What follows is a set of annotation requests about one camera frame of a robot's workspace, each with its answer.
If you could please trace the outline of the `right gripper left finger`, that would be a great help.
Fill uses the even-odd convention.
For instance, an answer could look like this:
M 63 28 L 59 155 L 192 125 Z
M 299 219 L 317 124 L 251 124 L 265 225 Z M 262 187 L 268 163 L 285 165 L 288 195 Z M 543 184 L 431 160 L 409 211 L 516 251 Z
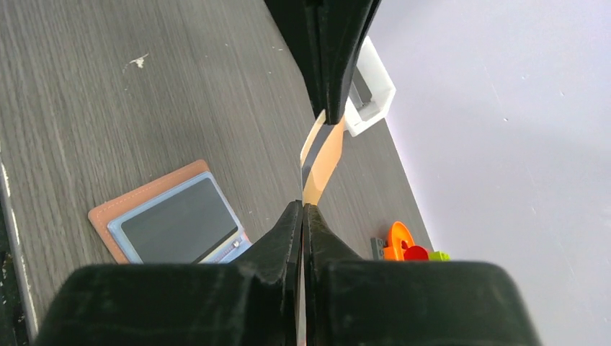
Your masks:
M 296 345 L 303 205 L 287 204 L 276 224 L 232 261 L 231 345 Z

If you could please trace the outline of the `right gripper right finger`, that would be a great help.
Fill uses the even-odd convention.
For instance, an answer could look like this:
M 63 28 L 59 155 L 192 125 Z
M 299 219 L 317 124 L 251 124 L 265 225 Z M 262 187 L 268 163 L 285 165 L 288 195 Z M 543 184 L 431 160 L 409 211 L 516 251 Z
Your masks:
M 315 205 L 305 205 L 302 230 L 307 344 L 377 345 L 371 263 L 329 228 Z

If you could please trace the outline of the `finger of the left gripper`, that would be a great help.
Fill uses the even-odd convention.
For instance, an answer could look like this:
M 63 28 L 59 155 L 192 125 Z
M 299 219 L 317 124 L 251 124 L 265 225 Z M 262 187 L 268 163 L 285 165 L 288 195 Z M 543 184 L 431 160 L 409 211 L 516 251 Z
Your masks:
M 357 58 L 380 6 L 377 0 L 306 1 L 306 32 L 311 44 L 306 86 L 313 110 L 325 112 L 326 125 L 341 120 Z
M 277 29 L 297 64 L 313 113 L 330 116 L 329 62 L 325 56 L 323 28 L 328 1 L 265 0 Z

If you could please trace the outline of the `pink leather card holder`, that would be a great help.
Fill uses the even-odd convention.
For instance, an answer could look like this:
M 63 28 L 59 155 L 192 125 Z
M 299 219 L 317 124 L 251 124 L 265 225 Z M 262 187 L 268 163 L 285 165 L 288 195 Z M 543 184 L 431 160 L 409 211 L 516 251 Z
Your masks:
M 252 245 L 200 159 L 88 213 L 119 264 L 230 262 Z

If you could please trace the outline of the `white two-compartment tray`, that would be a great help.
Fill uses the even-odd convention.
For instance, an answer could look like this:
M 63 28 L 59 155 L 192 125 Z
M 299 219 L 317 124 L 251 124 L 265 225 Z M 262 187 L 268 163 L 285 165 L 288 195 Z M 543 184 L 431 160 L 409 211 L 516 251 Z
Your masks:
M 385 119 L 395 94 L 396 87 L 373 42 L 365 37 L 349 88 L 345 130 L 356 137 Z

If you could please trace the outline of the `grey toy baseplate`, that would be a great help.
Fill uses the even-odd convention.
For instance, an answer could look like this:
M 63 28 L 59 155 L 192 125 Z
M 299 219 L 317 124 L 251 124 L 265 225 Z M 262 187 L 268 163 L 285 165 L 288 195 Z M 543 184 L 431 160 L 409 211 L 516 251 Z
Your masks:
M 374 260 L 384 260 L 386 248 L 386 242 L 384 239 L 373 237 L 370 239 L 370 244 L 372 248 L 372 254 Z

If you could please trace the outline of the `red toy brick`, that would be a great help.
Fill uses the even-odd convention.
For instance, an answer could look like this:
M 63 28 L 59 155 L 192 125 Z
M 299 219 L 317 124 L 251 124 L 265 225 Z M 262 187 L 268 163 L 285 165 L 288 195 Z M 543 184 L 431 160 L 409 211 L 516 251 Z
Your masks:
M 405 261 L 428 261 L 429 252 L 424 247 L 414 245 L 405 250 L 403 259 Z

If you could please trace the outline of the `orange S-shaped toy track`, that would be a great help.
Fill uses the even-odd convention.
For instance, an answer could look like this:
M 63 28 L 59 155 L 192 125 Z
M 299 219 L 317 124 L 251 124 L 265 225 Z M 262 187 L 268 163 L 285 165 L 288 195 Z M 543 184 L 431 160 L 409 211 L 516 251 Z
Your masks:
M 383 259 L 404 261 L 407 249 L 416 245 L 411 232 L 401 221 L 392 224 L 383 247 Z

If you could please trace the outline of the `green toy brick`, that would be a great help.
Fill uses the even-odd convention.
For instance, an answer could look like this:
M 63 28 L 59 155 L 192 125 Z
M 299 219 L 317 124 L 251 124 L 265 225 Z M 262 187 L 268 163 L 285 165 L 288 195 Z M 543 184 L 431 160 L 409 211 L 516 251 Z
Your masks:
M 438 261 L 438 262 L 445 262 L 445 261 L 451 260 L 449 254 L 445 252 L 441 252 L 441 251 L 430 252 L 428 254 L 428 258 L 429 258 L 429 261 Z

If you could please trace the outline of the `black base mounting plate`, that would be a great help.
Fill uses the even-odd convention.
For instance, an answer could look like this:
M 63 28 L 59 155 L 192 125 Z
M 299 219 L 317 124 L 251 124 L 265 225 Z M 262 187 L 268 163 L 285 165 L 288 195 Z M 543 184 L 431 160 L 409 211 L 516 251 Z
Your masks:
M 8 228 L 1 210 L 1 345 L 30 344 Z

